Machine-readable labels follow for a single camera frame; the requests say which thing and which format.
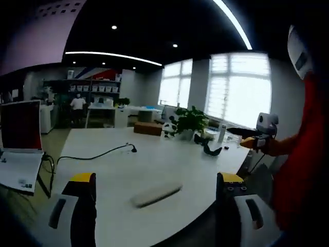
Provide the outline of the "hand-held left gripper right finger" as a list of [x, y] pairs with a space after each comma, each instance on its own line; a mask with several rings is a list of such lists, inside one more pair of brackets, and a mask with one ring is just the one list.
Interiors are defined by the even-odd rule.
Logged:
[[270, 246], [277, 238], [275, 215], [243, 179], [219, 172], [215, 233], [216, 246]]

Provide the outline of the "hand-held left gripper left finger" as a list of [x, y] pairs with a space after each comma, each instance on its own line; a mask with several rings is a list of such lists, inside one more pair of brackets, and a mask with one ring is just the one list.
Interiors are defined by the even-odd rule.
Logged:
[[95, 246], [96, 174], [78, 173], [54, 194], [33, 227], [40, 246]]

